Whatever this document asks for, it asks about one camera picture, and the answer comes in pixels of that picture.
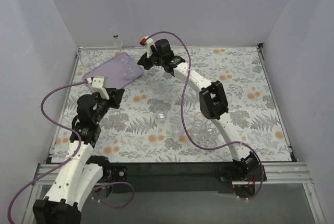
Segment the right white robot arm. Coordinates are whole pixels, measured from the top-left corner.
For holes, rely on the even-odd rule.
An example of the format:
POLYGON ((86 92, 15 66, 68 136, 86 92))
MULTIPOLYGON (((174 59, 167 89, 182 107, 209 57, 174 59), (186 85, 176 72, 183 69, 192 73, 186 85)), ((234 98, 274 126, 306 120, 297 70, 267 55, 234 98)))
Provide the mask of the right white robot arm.
POLYGON ((185 86, 182 92, 181 107, 184 106, 187 86, 195 90, 199 96, 202 115, 214 124, 225 141, 224 145, 214 148, 202 147, 195 142, 193 145, 202 150, 217 150, 228 146, 241 178, 255 176, 256 169, 260 169, 258 180, 263 182, 264 167, 255 150, 242 141, 233 124, 222 83, 212 82, 191 70, 191 62, 186 62, 180 56, 175 55, 166 39, 155 42, 150 37, 145 37, 140 44, 146 47, 146 53, 142 55, 138 65, 143 66, 145 70, 153 66, 161 66, 165 72, 183 81, 185 86))

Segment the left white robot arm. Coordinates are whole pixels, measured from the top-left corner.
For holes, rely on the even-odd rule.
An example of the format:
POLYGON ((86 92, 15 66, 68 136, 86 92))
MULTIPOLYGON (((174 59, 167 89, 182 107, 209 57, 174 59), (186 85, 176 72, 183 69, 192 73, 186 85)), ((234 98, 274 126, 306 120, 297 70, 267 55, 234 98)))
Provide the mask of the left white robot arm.
POLYGON ((77 100, 66 163, 44 199, 33 205, 37 223, 81 222, 82 207, 93 187, 111 175, 108 158, 92 153, 101 133, 101 120, 110 108, 120 107, 123 93, 123 89, 106 88, 103 93, 86 94, 77 100))

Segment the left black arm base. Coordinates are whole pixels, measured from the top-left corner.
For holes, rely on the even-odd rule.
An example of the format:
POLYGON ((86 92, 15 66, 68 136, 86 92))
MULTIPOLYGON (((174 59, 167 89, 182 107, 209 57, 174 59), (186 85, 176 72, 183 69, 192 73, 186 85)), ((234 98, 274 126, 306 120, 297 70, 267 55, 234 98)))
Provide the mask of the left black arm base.
MULTIPOLYGON (((100 180, 99 185, 106 185, 111 182, 126 182, 126 181, 127 181, 127 167, 111 166, 109 178, 100 180)), ((105 199, 108 198, 112 193, 122 194, 122 193, 128 193, 130 191, 131 189, 129 189, 129 186, 127 185, 113 185, 101 188, 96 191, 92 191, 91 195, 96 198, 105 199)))

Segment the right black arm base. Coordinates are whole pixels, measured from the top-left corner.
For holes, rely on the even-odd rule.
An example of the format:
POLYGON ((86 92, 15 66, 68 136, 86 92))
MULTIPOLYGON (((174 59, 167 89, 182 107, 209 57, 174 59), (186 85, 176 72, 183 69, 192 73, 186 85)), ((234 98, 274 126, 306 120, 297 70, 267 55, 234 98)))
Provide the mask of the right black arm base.
POLYGON ((219 164, 216 176, 219 181, 232 184, 233 193, 244 199, 250 199, 256 195, 256 182, 267 180, 265 170, 262 171, 260 165, 244 171, 233 162, 219 164))

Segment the clear champagne flute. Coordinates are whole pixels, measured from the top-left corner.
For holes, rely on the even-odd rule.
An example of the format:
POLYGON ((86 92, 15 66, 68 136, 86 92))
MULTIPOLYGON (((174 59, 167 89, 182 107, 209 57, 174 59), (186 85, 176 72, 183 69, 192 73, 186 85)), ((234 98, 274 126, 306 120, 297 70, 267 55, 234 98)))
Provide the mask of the clear champagne flute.
POLYGON ((120 34, 120 30, 118 27, 114 26, 110 29, 110 33, 112 36, 112 41, 117 48, 117 52, 115 53, 115 56, 118 56, 122 52, 122 46, 123 46, 123 40, 120 34))

